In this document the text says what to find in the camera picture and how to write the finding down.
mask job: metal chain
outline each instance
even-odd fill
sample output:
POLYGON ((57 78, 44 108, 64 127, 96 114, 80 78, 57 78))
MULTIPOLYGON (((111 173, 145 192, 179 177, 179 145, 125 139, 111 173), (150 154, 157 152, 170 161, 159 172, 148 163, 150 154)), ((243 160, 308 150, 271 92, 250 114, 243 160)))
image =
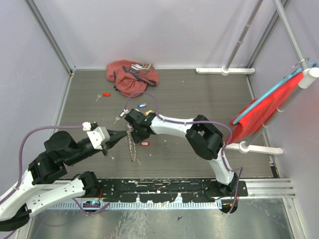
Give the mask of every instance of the metal chain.
POLYGON ((132 137, 132 132, 133 132, 133 127, 127 123, 125 125, 125 129, 126 129, 126 133, 128 134, 128 136, 126 137, 126 140, 129 144, 129 150, 130 150, 130 156, 131 156, 131 162, 134 162, 137 157, 136 157, 136 148, 135 148, 135 143, 132 137))

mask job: dark red fabric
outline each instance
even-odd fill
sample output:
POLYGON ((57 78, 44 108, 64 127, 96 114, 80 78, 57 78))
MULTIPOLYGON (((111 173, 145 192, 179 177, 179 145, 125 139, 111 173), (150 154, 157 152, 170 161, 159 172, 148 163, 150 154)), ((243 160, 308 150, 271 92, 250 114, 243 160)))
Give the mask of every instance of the dark red fabric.
POLYGON ((106 79, 115 82, 116 88, 126 97, 138 91, 145 91, 147 86, 157 86, 160 82, 152 64, 128 60, 115 61, 107 65, 106 79))
MULTIPOLYGON (((234 120, 238 117, 234 117, 230 121, 231 126, 237 126, 233 130, 233 137, 230 143, 237 142, 245 136, 255 132, 265 123, 296 88, 299 81, 303 78, 303 74, 299 73, 272 92, 268 97, 256 105, 250 112, 248 112, 237 124, 233 124, 234 120)), ((245 109, 247 109, 257 99, 254 99, 248 106, 246 106, 238 115, 240 115, 245 109)))

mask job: yellow object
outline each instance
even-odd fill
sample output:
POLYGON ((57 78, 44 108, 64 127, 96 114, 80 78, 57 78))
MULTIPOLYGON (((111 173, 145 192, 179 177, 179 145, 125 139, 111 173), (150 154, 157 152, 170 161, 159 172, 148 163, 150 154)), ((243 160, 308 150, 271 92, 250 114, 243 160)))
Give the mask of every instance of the yellow object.
POLYGON ((154 111, 152 111, 152 110, 147 111, 147 112, 145 112, 145 113, 144 113, 144 115, 145 115, 145 116, 148 116, 148 115, 149 115, 149 113, 154 113, 154 111))

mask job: gray wooden table top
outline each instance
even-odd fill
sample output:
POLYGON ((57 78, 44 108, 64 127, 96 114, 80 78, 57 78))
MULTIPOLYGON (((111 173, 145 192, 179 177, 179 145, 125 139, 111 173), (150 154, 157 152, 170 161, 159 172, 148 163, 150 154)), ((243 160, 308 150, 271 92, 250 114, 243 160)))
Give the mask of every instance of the gray wooden table top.
MULTIPOLYGON (((200 75, 195 70, 159 70, 160 83, 148 87, 159 100, 159 112, 173 118, 189 119, 198 114, 210 120, 228 124, 241 109, 251 101, 245 76, 200 75)), ((96 121, 107 129, 124 130, 124 119, 113 125, 116 115, 124 108, 126 97, 113 89, 114 83, 105 79, 105 71, 77 71, 72 80, 65 104, 61 125, 82 124, 96 121), (102 92, 111 93, 102 97, 102 92)), ((142 95, 130 100, 129 109, 147 103, 142 112, 155 109, 151 97, 142 95)), ((224 134, 227 131, 218 127, 224 134)), ((76 141, 86 137, 86 133, 68 130, 76 141)), ((94 171, 99 178, 148 178, 148 177, 214 177, 209 163, 193 152, 189 143, 170 135, 152 135, 148 147, 137 145, 140 161, 131 162, 127 142, 122 139, 109 150, 109 156, 98 153, 82 162, 68 167, 70 178, 77 173, 94 171)), ((263 145, 258 139, 255 144, 263 145)), ((227 159, 232 168, 244 167, 243 177, 272 177, 269 157, 263 154, 241 154, 227 150, 227 159)))

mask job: robotic arm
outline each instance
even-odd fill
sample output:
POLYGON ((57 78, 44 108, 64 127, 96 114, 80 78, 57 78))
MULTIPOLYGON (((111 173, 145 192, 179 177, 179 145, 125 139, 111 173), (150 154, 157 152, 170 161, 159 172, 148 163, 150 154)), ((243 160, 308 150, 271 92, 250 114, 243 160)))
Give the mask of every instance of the robotic arm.
MULTIPOLYGON (((229 172, 222 161, 223 134, 210 123, 186 124, 191 121, 206 121, 206 117, 198 115, 194 119, 185 120, 161 116, 166 120, 185 123, 176 124, 160 119, 155 113, 145 116, 135 109, 125 113, 125 120, 134 128, 132 136, 135 143, 149 138, 151 134, 164 133, 185 138, 198 156, 209 161, 216 180, 220 183, 220 191, 224 195, 231 195, 234 191, 238 177, 236 173, 229 172)), ((0 197, 3 200, 15 190, 0 204, 0 231, 18 229, 46 208, 67 199, 93 197, 97 194, 99 182, 95 174, 89 171, 61 187, 43 193, 55 180, 67 174, 65 165, 72 166, 100 151, 107 156, 107 150, 127 136, 126 131, 108 130, 89 122, 83 123, 83 130, 88 137, 77 143, 65 131, 54 133, 44 143, 45 152, 29 164, 19 188, 16 189, 15 184, 0 197)))

